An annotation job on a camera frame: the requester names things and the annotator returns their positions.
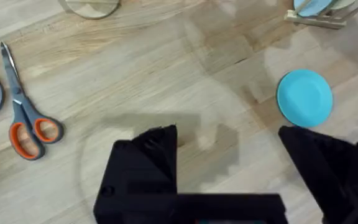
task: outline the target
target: orange scissor handle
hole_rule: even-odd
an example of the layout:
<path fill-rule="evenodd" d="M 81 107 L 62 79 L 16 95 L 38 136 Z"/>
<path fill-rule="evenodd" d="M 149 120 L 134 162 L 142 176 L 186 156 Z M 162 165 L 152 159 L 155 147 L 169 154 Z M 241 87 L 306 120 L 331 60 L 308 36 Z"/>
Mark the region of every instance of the orange scissor handle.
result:
<path fill-rule="evenodd" d="M 19 140 L 19 128 L 25 128 L 27 135 L 30 137 L 32 143 L 36 146 L 36 152 L 34 154 L 28 153 L 21 145 Z M 31 130 L 22 122 L 16 122 L 11 125 L 9 128 L 9 139 L 11 140 L 12 146 L 15 151 L 24 159 L 27 160 L 36 160 L 41 158 L 45 154 L 45 149 L 39 140 L 32 134 Z"/>
<path fill-rule="evenodd" d="M 46 136 L 45 132 L 42 131 L 41 128 L 41 124 L 42 123 L 47 123 L 49 124 L 53 129 L 54 129 L 54 133 L 53 136 Z M 62 125 L 51 119 L 51 118 L 37 118 L 34 121 L 34 132 L 35 135 L 44 143 L 55 143 L 57 141 L 59 141 L 62 136 L 63 136 L 63 127 Z"/>

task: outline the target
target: blue plate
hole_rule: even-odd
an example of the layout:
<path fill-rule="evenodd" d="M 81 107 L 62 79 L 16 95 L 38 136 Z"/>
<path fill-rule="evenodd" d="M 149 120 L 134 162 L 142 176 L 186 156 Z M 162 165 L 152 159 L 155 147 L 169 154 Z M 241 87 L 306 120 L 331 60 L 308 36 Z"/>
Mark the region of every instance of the blue plate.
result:
<path fill-rule="evenodd" d="M 304 1 L 305 0 L 293 0 L 294 9 L 298 8 Z M 311 2 L 299 12 L 299 15 L 303 17 L 315 16 L 325 9 L 332 1 L 333 0 L 311 0 Z"/>
<path fill-rule="evenodd" d="M 333 108 L 333 93 L 321 75 L 310 70 L 295 70 L 278 84 L 277 103 L 290 122 L 310 128 L 328 118 Z"/>

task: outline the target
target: wooden table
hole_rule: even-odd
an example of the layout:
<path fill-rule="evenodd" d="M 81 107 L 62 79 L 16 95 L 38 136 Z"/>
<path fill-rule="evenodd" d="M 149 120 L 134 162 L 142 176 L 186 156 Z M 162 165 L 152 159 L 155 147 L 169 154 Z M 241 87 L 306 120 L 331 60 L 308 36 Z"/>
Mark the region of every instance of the wooden table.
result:
<path fill-rule="evenodd" d="M 290 0 L 123 1 L 100 21 L 57 1 L 0 0 L 0 41 L 25 90 L 66 126 L 47 155 L 12 149 L 12 101 L 0 111 L 0 223 L 94 223 L 92 206 L 111 146 L 176 123 L 180 192 L 277 192 L 291 223 L 321 212 L 277 130 L 278 81 L 308 68 L 334 92 L 314 130 L 358 141 L 358 15 L 343 30 L 284 22 Z"/>

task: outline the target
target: scissor blade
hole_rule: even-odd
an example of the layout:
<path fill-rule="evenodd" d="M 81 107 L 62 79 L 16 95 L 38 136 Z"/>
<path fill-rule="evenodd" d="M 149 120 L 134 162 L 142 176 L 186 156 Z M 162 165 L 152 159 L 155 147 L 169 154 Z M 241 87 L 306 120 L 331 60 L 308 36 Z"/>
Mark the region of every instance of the scissor blade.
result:
<path fill-rule="evenodd" d="M 11 52 L 9 51 L 9 47 L 4 42 L 1 42 L 1 54 L 2 61 L 4 62 L 7 79 L 9 81 L 9 86 L 11 87 L 12 96 L 15 99 L 22 94 L 22 88 Z"/>
<path fill-rule="evenodd" d="M 4 42 L 1 42 L 1 53 L 2 53 L 2 59 L 4 60 L 5 67 L 7 66 L 12 67 L 16 73 L 15 75 L 17 76 L 16 66 L 13 61 L 11 51 L 9 50 L 9 47 Z"/>

